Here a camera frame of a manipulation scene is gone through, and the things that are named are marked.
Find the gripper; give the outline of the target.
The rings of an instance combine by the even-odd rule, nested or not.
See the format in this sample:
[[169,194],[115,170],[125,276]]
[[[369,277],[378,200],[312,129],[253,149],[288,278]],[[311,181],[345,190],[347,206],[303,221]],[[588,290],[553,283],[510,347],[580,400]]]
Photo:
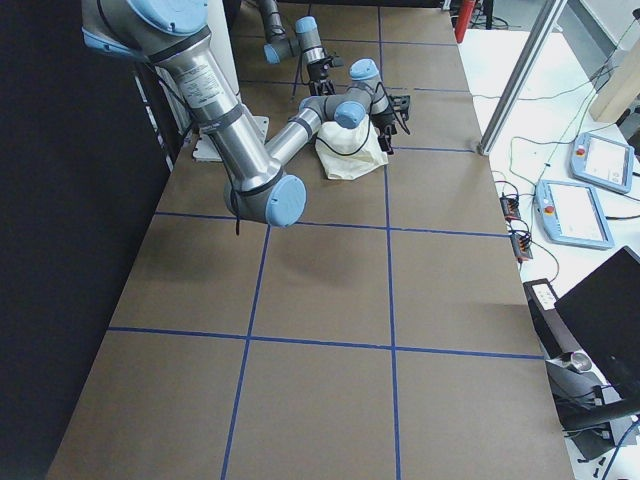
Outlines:
[[310,93],[312,96],[330,96],[334,94],[334,84],[329,79],[330,62],[315,61],[307,64]]
[[373,125],[379,132],[378,143],[381,150],[386,154],[393,154],[392,135],[397,134],[394,111],[384,111],[374,115]]

